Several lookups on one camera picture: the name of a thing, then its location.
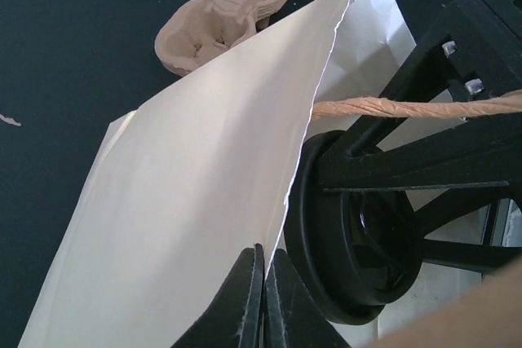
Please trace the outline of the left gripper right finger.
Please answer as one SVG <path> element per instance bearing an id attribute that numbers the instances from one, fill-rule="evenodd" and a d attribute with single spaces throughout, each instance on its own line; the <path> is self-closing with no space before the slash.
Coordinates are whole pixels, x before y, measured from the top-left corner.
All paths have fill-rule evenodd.
<path id="1" fill-rule="evenodd" d="M 321 314 L 289 255 L 277 249 L 265 280 L 265 347 L 348 347 Z"/>

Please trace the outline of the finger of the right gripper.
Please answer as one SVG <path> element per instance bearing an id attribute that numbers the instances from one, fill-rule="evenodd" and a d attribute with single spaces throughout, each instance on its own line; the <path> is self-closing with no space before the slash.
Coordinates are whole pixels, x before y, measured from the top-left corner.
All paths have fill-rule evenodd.
<path id="1" fill-rule="evenodd" d="M 457 172 L 480 183 L 480 191 L 396 192 L 404 192 L 412 206 L 422 239 L 422 262 L 489 274 L 521 253 L 520 247 L 502 243 L 503 213 L 510 203 L 521 201 L 521 116 L 482 117 L 459 127 L 473 135 L 457 138 L 468 148 Z"/>

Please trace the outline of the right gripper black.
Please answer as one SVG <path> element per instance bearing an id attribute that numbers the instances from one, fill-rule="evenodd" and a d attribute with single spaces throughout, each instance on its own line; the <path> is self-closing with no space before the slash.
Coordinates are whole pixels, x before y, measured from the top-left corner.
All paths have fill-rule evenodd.
<path id="1" fill-rule="evenodd" d="M 521 0 L 455 0 L 448 5 L 381 96 L 427 103 L 450 80 L 461 85 L 442 116 L 480 117 L 521 111 Z M 363 116 L 317 158 L 317 183 L 327 192 L 448 188 L 477 193 L 458 174 L 473 133 L 457 126 L 383 152 L 377 145 L 401 118 Z"/>

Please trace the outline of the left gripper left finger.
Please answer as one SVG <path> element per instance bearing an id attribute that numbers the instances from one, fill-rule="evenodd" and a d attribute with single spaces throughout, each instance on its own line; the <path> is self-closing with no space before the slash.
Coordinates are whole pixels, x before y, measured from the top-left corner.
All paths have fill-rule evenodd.
<path id="1" fill-rule="evenodd" d="M 241 251 L 205 312 L 174 346 L 258 347 L 263 286 L 263 247 L 255 244 Z"/>

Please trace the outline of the beige paper bag with handles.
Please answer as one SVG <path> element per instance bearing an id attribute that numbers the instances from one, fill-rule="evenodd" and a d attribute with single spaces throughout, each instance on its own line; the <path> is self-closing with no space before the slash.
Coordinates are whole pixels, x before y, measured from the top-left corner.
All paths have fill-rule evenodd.
<path id="1" fill-rule="evenodd" d="M 245 248 L 272 251 L 336 29 L 355 0 L 320 0 L 292 59 L 257 35 L 108 129 L 20 340 L 165 347 L 210 304 Z"/>

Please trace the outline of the brown cardboard cup carrier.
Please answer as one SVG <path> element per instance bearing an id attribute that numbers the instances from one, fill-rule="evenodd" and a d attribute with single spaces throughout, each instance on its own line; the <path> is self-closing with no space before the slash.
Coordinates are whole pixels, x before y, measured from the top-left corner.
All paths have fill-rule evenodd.
<path id="1" fill-rule="evenodd" d="M 162 65 L 184 77 L 265 29 L 287 0 L 190 0 L 158 32 Z"/>

